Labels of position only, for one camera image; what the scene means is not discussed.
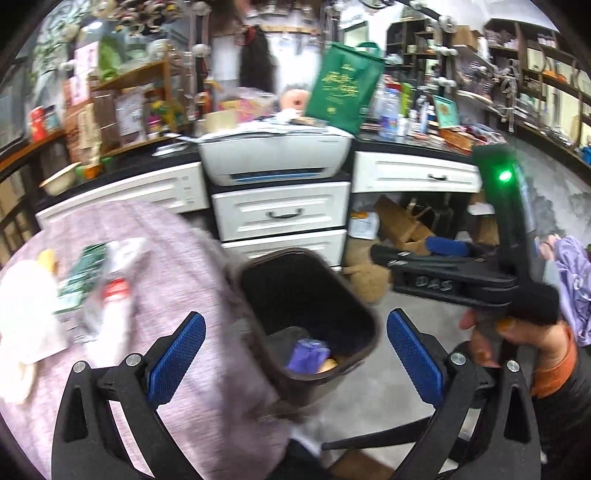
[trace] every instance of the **drawer handle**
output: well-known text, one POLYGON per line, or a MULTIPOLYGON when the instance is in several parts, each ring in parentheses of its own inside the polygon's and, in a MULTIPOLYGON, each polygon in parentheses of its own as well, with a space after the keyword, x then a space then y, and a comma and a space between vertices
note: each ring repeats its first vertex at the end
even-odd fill
POLYGON ((275 212, 267 212, 267 216, 273 220, 289 220, 290 218, 296 218, 304 213, 303 208, 298 208, 295 213, 288 213, 286 215, 275 215, 275 212))
POLYGON ((439 181, 446 181, 447 180, 447 177, 445 175, 442 175, 441 177, 436 177, 435 175, 428 174, 427 178, 432 179, 432 180, 439 180, 439 181))

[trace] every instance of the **black trash bin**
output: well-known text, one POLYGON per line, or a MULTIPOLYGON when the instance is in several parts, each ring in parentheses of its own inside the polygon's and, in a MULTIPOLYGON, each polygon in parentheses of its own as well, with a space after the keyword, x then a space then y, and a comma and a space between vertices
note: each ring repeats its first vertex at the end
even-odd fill
POLYGON ((377 344, 373 312, 314 252, 290 248, 259 257, 243 265, 234 282, 250 305, 248 345, 281 399, 294 407, 334 389, 377 344), (303 375, 281 365, 266 338, 292 326, 325 341, 338 366, 303 375))

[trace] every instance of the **green led light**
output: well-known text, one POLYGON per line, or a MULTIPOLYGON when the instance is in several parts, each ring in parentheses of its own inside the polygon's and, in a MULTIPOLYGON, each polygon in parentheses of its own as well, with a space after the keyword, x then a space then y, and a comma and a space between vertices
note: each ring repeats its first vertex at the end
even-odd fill
POLYGON ((502 171, 499 175, 499 180, 508 182, 513 177, 513 174, 509 170, 502 171))

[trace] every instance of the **green package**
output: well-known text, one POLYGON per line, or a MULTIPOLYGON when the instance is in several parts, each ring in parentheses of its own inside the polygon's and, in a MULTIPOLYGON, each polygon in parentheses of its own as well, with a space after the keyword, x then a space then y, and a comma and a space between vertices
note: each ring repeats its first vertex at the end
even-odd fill
POLYGON ((57 292, 55 314, 79 309, 102 276, 107 244, 86 247, 57 292))
POLYGON ((381 57, 333 43, 324 54, 306 116, 355 135, 383 70, 381 57))

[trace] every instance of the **white drawer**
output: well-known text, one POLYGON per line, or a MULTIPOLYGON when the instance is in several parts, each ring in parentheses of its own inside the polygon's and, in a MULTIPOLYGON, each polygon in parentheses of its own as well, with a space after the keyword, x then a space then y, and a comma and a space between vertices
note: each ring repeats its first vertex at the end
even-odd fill
POLYGON ((257 238, 222 244, 232 252, 244 255, 247 259, 262 257, 289 247, 307 248, 319 254, 331 267, 338 267, 343 256, 347 230, 328 232, 298 233, 296 235, 257 238))
POLYGON ((480 191, 478 168, 466 163, 396 153, 357 152, 352 193, 480 191))
POLYGON ((350 183, 312 183, 212 196, 222 242, 345 225, 350 183))
POLYGON ((98 187, 42 210, 36 217, 43 228, 48 222, 54 222, 83 205, 114 200, 143 200, 175 213, 209 207, 201 162, 195 162, 151 171, 98 187))

